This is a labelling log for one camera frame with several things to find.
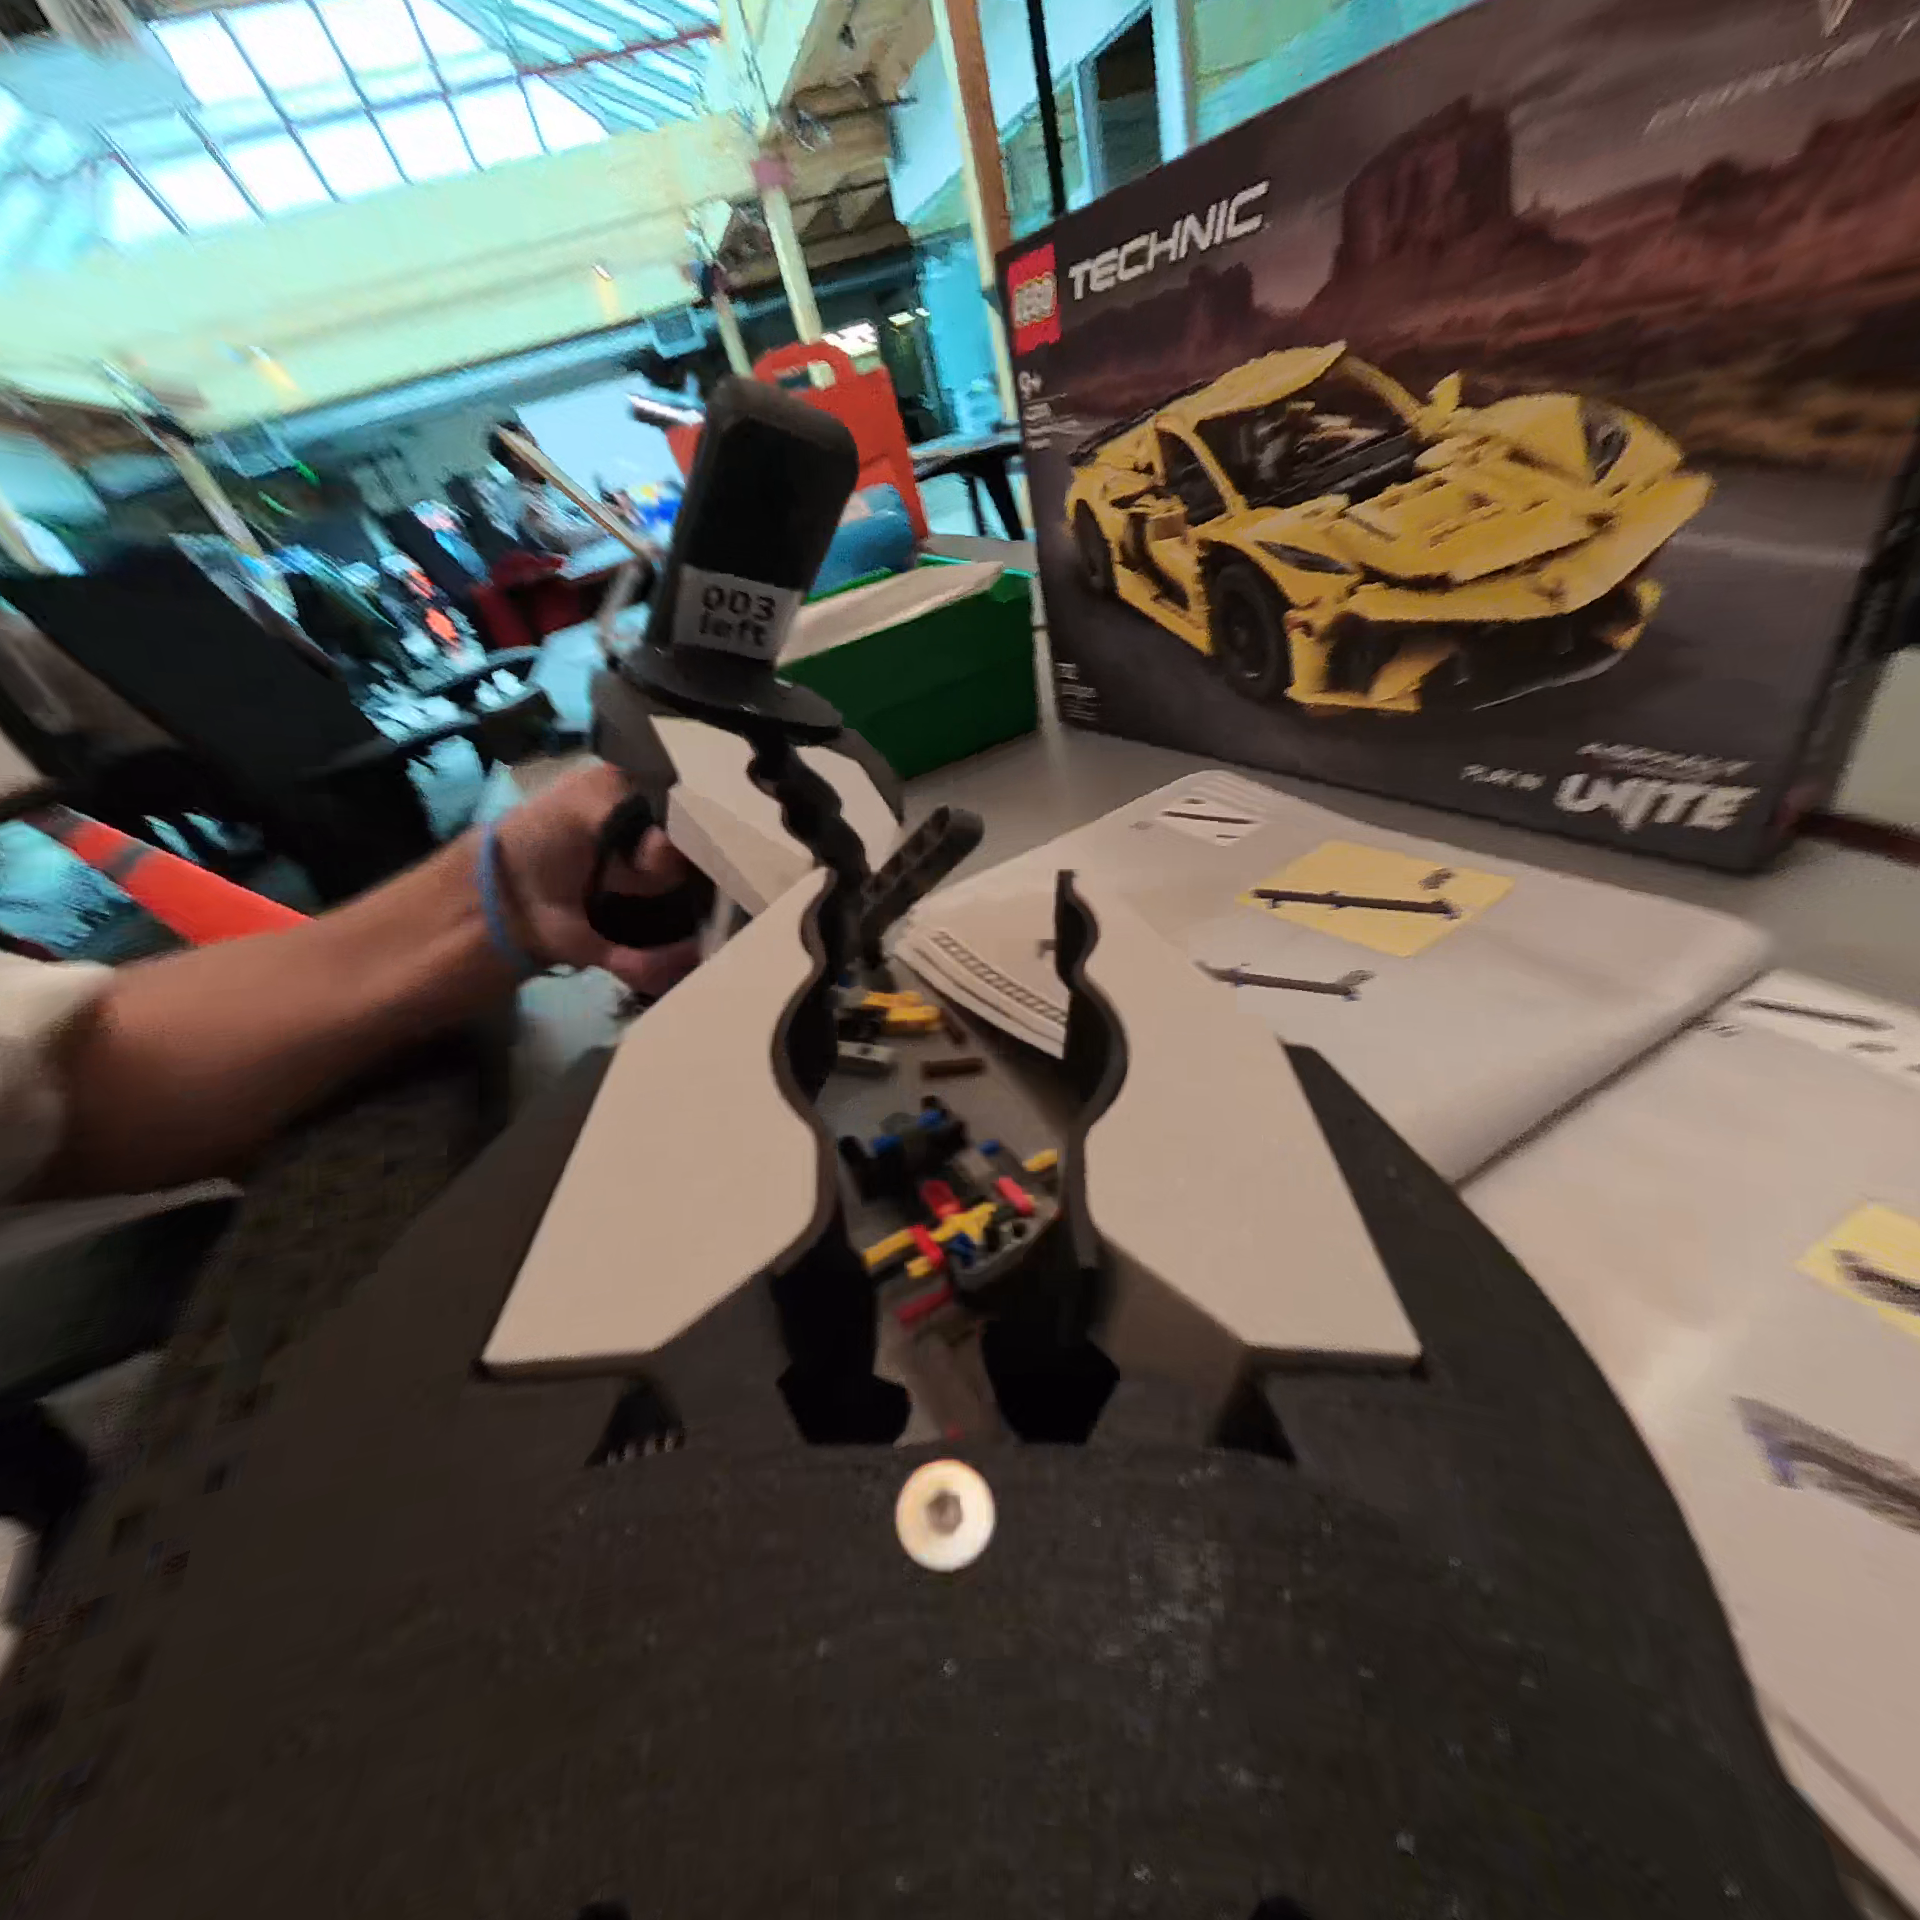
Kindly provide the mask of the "person's left hand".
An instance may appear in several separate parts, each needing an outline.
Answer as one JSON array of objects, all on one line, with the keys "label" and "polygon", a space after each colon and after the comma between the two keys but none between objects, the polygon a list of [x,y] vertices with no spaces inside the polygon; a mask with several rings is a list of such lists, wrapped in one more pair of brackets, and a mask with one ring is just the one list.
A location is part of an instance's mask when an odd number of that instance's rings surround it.
[{"label": "person's left hand", "polygon": [[702,966],[702,939],[616,948],[583,911],[590,891],[598,888],[652,898],[699,877],[662,828],[650,828],[632,854],[613,859],[600,880],[593,877],[598,832],[629,795],[632,783],[617,769],[583,760],[516,802],[500,819],[494,841],[513,904],[510,922],[531,958],[549,966],[600,971],[634,997],[659,1000]]}]

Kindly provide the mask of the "orange traffic cone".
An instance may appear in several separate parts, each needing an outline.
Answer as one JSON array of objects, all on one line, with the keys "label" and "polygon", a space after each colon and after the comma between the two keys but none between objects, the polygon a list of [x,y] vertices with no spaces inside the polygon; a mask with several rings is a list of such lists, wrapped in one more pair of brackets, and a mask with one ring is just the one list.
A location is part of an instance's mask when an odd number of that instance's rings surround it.
[{"label": "orange traffic cone", "polygon": [[66,805],[35,805],[24,819],[132,898],[183,943],[213,948],[305,923],[305,916],[294,907],[262,898],[177,851],[135,841]]}]

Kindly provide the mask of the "long dark grey lego beam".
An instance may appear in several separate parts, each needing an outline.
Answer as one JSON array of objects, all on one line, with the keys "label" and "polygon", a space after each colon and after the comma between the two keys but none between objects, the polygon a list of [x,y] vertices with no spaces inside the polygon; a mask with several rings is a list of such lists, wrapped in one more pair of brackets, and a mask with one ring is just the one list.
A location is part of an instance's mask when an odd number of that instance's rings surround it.
[{"label": "long dark grey lego beam", "polygon": [[984,838],[984,819],[958,805],[933,808],[899,848],[865,877],[854,916],[854,948],[864,963],[884,958],[884,942],[926,891],[945,884]]}]

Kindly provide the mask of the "orange felt bag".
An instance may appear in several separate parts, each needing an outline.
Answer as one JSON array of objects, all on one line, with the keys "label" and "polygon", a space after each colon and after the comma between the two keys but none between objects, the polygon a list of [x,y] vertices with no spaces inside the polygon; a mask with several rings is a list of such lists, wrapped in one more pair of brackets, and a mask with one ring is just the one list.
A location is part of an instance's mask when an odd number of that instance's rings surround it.
[{"label": "orange felt bag", "polygon": [[912,535],[926,540],[916,461],[906,441],[899,392],[881,363],[858,363],[829,340],[798,340],[769,350],[754,363],[754,379],[838,419],[858,451],[858,487],[889,484],[906,510]]}]

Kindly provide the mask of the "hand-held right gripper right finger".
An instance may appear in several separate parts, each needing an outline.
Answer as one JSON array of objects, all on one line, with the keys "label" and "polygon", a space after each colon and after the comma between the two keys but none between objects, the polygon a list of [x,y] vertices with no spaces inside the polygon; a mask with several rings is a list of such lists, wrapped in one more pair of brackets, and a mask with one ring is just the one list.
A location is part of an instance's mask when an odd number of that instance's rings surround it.
[{"label": "hand-held right gripper right finger", "polygon": [[1055,962],[1092,1349],[1206,1443],[1281,1443],[1274,1373],[1408,1373],[1423,1342],[1286,1044],[1079,870],[1055,880]]}]

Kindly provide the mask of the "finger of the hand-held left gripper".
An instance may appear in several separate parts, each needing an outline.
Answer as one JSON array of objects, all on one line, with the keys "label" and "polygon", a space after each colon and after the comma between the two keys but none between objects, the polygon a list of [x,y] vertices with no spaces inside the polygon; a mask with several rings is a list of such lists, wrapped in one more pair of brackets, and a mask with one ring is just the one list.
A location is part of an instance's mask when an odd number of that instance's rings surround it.
[{"label": "finger of the hand-held left gripper", "polygon": [[662,712],[659,743],[672,764],[663,832],[717,894],[756,917],[816,870],[779,802],[751,777],[747,740]]},{"label": "finger of the hand-held left gripper", "polygon": [[822,871],[816,904],[822,955],[852,962],[854,923],[878,867],[900,842],[900,796],[891,769],[854,732],[803,744],[782,732],[754,732],[747,784],[760,796],[751,871],[760,904],[779,901],[803,877]]}]

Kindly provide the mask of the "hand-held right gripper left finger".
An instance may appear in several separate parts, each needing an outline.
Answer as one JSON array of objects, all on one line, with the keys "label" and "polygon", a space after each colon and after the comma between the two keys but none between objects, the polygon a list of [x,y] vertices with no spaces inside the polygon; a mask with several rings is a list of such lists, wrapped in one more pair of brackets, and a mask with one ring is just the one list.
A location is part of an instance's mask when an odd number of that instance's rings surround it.
[{"label": "hand-held right gripper left finger", "polygon": [[613,1050],[484,1337],[500,1386],[632,1382],[688,1441],[809,1441],[841,1180],[795,1044],[826,985],[812,871]]}]

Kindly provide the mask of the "person's left forearm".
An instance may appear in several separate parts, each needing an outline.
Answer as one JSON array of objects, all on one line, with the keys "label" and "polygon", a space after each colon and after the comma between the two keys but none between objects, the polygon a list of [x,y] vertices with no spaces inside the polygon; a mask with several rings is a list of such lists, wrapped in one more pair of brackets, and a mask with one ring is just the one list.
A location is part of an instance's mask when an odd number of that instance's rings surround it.
[{"label": "person's left forearm", "polygon": [[240,1173],[385,1060],[510,997],[463,848],[320,917],[109,972],[60,1041],[35,1199]]}]

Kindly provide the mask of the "black office chair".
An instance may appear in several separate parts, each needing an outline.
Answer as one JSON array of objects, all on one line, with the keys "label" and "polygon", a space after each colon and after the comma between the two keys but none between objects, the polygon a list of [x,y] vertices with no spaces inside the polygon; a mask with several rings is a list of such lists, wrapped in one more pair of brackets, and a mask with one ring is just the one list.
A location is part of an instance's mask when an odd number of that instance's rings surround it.
[{"label": "black office chair", "polygon": [[542,744],[555,708],[520,683],[494,708],[386,732],[333,659],[272,634],[213,582],[132,588],[89,574],[2,579],[2,600],[213,780],[217,800],[324,901],[353,898],[442,842],[411,769],[447,740],[481,769]]}]

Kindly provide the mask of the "light blue roll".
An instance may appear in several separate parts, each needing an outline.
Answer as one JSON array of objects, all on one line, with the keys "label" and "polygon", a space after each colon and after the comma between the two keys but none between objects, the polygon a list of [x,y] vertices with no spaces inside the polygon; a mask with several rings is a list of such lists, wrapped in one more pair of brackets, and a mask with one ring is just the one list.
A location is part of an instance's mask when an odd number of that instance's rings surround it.
[{"label": "light blue roll", "polygon": [[835,527],[829,558],[815,582],[816,597],[831,597],[858,582],[891,578],[916,566],[916,526],[894,494],[860,494],[848,509],[864,510],[842,516]]}]

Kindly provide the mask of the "open instruction booklet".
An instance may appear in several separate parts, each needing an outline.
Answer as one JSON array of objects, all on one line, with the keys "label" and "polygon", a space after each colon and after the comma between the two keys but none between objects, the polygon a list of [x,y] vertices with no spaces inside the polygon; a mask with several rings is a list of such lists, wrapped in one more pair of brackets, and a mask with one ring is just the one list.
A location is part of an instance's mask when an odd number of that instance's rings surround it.
[{"label": "open instruction booklet", "polygon": [[1671,1477],[1788,1776],[1918,1909],[1918,1010],[1735,917],[1226,771],[933,891],[899,958],[1056,1056],[1055,877],[1313,1044],[1545,1285]]}]

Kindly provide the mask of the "lego set box yellow car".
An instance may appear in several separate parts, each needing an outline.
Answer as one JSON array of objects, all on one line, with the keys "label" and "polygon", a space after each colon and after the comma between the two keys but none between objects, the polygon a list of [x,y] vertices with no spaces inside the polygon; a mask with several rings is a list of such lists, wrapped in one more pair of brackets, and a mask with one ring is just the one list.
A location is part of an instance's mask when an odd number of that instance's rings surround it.
[{"label": "lego set box yellow car", "polygon": [[998,258],[1068,725],[1748,871],[1918,642],[1918,5],[1339,3]]}]

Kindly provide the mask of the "partly built lego chassis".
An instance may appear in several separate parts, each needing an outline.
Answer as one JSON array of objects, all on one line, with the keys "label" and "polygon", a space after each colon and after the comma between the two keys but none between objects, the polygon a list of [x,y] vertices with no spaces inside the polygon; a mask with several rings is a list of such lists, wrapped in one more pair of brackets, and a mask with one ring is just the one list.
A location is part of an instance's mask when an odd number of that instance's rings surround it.
[{"label": "partly built lego chassis", "polygon": [[881,1327],[958,1342],[1056,1219],[1056,1131],[984,1028],[904,971],[835,985],[822,1116]]}]

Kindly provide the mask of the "green plastic bin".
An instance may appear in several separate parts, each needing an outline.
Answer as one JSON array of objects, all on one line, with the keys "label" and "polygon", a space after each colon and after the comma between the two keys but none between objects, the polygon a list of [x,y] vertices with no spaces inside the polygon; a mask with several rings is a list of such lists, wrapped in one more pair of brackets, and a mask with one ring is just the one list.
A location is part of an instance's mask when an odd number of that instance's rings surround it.
[{"label": "green plastic bin", "polygon": [[900,777],[1029,735],[1040,725],[1034,578],[987,559],[929,559],[815,597],[779,656]]}]

